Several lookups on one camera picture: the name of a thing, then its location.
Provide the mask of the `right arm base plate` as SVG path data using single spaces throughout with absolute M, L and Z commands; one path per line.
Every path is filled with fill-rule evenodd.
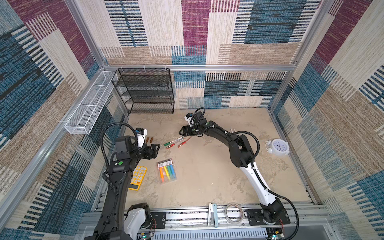
M 244 211 L 244 217 L 249 221 L 250 226 L 266 226 L 266 225 L 289 225 L 291 220 L 286 209 L 280 212 L 270 213 L 259 208 Z

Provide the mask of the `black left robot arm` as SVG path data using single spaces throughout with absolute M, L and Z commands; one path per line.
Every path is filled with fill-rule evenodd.
M 140 229 L 146 229 L 154 223 L 147 203 L 133 205 L 127 210 L 126 199 L 134 170 L 140 160 L 155 159 L 161 146 L 147 145 L 145 129 L 134 129 L 129 124 L 117 122 L 103 129 L 100 135 L 102 148 L 105 133 L 114 126 L 125 126 L 133 132 L 133 135 L 117 138 L 116 151 L 110 158 L 102 149 L 107 167 L 102 177 L 108 184 L 108 191 L 94 232 L 87 237 L 89 240 L 135 240 Z

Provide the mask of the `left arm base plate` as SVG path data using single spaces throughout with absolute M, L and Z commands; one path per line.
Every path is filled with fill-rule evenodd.
M 151 221 L 148 230 L 165 229 L 167 220 L 166 212 L 151 212 Z

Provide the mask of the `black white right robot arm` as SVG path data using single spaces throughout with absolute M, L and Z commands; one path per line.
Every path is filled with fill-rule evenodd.
M 292 207 L 298 226 L 299 214 L 292 201 L 273 192 L 257 168 L 256 157 L 261 148 L 258 138 L 247 131 L 231 133 L 217 123 L 206 120 L 205 112 L 205 108 L 198 108 L 194 113 L 188 113 L 185 116 L 188 124 L 181 128 L 179 134 L 183 137 L 206 135 L 227 146 L 232 164 L 242 170 L 257 193 L 264 222 L 271 225 L 280 220 L 280 215 L 285 210 L 281 200 L 285 200 Z

